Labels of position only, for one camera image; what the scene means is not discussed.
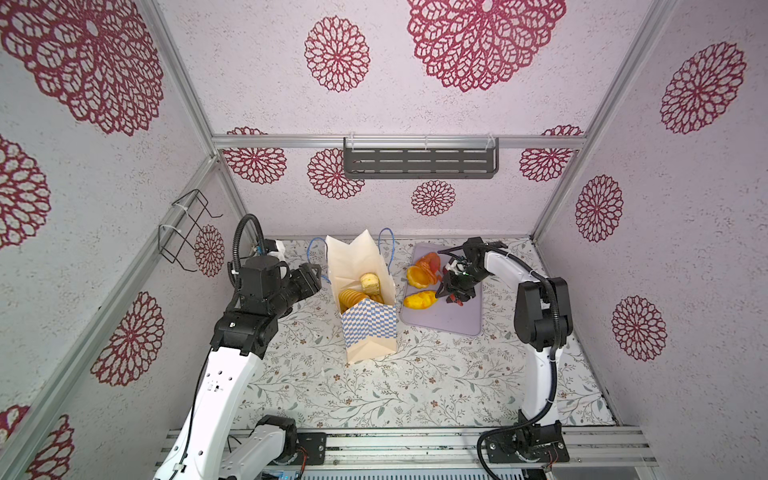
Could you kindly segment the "yellow twisted bread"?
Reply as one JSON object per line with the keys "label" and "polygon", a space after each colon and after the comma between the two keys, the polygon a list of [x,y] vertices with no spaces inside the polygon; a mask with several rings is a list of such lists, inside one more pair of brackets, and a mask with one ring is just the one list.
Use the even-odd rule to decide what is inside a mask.
{"label": "yellow twisted bread", "polygon": [[405,297],[403,305],[412,310],[426,310],[435,305],[437,301],[438,298],[435,291],[424,290]]}

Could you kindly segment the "long orange baguette bread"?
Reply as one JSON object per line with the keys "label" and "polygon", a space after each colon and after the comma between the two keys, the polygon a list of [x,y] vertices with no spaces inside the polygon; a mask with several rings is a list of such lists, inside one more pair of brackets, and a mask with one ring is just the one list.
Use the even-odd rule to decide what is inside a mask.
{"label": "long orange baguette bread", "polygon": [[362,291],[354,289],[345,289],[341,291],[338,297],[341,313],[346,312],[366,299],[369,299],[369,296]]}

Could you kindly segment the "red metal kitchen tongs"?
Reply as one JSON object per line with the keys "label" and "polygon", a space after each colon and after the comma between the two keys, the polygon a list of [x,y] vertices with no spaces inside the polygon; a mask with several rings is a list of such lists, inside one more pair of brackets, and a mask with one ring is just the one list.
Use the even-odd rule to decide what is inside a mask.
{"label": "red metal kitchen tongs", "polygon": [[409,284],[420,291],[416,294],[415,308],[425,310],[438,302],[437,293],[427,287],[437,285],[442,280],[441,259],[436,252],[421,257],[410,268]]}

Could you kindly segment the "yellow corn-like bread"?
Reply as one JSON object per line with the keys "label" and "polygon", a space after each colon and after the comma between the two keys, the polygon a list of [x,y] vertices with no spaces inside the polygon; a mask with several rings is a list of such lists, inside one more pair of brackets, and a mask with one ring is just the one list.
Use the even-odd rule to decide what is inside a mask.
{"label": "yellow corn-like bread", "polygon": [[381,294],[381,281],[378,275],[372,272],[365,273],[359,278],[362,291],[369,296]]}

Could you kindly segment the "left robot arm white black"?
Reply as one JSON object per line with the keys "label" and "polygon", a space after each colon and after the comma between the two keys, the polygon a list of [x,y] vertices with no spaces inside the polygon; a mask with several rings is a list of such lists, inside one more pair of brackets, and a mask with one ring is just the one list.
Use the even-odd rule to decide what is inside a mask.
{"label": "left robot arm white black", "polygon": [[258,479],[269,464],[287,463],[298,452],[295,421],[274,415],[259,420],[232,453],[224,449],[238,400],[262,372],[280,319],[321,290],[321,268],[303,263],[292,269],[275,256],[262,255],[235,260],[231,277],[233,296],[214,326],[190,411],[156,470],[157,479]]}

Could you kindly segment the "glazed striped bun bread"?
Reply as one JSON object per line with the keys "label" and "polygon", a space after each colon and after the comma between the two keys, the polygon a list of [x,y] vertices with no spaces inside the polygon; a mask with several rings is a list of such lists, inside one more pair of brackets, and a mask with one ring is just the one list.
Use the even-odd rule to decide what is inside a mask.
{"label": "glazed striped bun bread", "polygon": [[439,279],[441,273],[441,259],[436,252],[429,252],[421,257],[417,262],[417,265],[423,269],[428,270],[430,274]]}

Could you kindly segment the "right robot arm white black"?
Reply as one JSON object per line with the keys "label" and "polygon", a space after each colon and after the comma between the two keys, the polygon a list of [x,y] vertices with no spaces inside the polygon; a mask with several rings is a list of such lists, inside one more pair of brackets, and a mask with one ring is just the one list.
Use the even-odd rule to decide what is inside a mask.
{"label": "right robot arm white black", "polygon": [[518,423],[483,433],[478,445],[502,435],[517,436],[531,427],[557,424],[558,360],[573,332],[568,285],[565,280],[537,272],[500,242],[480,237],[440,250],[448,258],[436,297],[464,303],[476,296],[476,286],[498,278],[516,291],[514,333],[526,346],[526,392]]}

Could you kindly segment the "blue checkered paper bag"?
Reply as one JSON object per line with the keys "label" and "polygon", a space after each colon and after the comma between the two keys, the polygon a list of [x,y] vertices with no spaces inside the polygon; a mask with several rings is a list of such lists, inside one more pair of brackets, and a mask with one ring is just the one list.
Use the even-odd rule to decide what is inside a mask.
{"label": "blue checkered paper bag", "polygon": [[[325,276],[340,316],[347,361],[354,364],[394,354],[398,332],[396,285],[371,234],[364,231],[349,242],[327,236],[324,243]],[[341,313],[340,292],[345,289],[362,291],[359,278],[368,272],[379,276],[381,294],[368,295],[369,299]]]}

